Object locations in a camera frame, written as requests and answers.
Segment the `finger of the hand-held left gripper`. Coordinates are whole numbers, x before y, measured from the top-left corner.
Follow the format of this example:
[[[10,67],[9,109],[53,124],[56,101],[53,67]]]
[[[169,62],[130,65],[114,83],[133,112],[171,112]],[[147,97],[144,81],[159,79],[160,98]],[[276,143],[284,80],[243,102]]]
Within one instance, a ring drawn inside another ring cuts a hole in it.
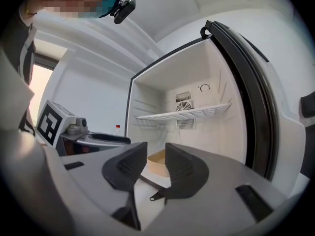
[[[128,143],[107,142],[92,139],[92,134],[85,134],[75,141],[75,154],[85,154],[123,147]]]
[[[110,135],[105,133],[93,133],[92,139],[116,143],[130,143],[130,138],[128,137]]]

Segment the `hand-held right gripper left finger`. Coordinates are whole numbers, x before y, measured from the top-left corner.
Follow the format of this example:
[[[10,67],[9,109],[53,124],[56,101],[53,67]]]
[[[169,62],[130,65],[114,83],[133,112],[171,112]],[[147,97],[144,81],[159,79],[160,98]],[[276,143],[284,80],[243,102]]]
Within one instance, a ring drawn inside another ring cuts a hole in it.
[[[73,181],[69,209],[78,236],[136,236],[141,231],[134,187],[146,157],[146,142],[61,157]]]

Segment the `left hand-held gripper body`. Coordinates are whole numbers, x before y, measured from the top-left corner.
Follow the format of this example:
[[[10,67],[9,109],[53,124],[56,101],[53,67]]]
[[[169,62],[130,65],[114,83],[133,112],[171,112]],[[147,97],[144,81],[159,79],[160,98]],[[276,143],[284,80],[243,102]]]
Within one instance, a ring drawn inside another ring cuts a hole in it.
[[[36,133],[60,156],[88,153],[89,147],[76,141],[88,133],[87,121],[62,105],[47,100],[36,125]]]

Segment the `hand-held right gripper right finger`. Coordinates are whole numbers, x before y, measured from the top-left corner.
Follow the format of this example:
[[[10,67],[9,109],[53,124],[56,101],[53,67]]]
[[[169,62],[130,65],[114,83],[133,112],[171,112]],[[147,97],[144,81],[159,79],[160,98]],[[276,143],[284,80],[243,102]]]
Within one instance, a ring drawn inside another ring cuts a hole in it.
[[[231,236],[254,226],[286,199],[271,182],[229,157],[167,143],[171,186],[148,236]]]

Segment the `tan paper bowl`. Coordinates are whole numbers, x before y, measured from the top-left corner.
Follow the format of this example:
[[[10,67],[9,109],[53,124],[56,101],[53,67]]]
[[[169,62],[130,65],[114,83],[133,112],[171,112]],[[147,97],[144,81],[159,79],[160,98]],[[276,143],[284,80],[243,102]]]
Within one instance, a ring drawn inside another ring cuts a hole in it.
[[[165,149],[162,149],[147,157],[147,165],[149,171],[161,177],[170,177],[169,171],[165,164],[166,153]]]

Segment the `white mini fridge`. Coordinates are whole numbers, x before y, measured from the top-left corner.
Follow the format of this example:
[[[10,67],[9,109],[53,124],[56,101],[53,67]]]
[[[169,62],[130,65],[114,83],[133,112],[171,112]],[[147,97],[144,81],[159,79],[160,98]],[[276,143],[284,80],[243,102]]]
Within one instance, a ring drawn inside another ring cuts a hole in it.
[[[302,192],[306,131],[268,58],[230,27],[207,21],[194,41],[130,80],[125,135],[155,153],[166,143],[234,159],[281,193]],[[171,121],[136,119],[231,103],[220,115]]]

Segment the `black metal lock tab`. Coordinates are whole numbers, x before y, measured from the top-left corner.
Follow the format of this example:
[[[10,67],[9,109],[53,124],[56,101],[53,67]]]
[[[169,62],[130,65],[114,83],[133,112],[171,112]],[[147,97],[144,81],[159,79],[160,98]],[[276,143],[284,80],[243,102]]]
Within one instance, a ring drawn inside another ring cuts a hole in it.
[[[150,201],[157,201],[162,198],[165,198],[164,191],[159,190],[158,192],[156,192],[154,195],[150,197]]]

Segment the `dark framed window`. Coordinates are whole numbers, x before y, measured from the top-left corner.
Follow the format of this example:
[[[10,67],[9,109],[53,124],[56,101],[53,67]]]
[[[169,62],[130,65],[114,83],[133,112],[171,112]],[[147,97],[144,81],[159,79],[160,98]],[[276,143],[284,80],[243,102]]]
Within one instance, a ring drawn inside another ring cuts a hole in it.
[[[40,102],[50,79],[52,72],[59,63],[58,60],[47,57],[43,54],[35,53],[34,65],[32,71],[32,79],[30,89],[33,91],[34,96],[30,102],[29,110],[33,122],[37,121],[39,115]]]

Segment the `person's black white patterned top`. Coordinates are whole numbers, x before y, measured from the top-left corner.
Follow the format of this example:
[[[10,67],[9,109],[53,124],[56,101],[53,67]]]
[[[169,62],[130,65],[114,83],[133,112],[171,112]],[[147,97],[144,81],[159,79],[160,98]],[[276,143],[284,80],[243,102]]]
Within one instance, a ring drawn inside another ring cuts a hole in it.
[[[19,129],[35,135],[29,111],[39,11],[25,0],[12,15],[0,37],[0,129]]]

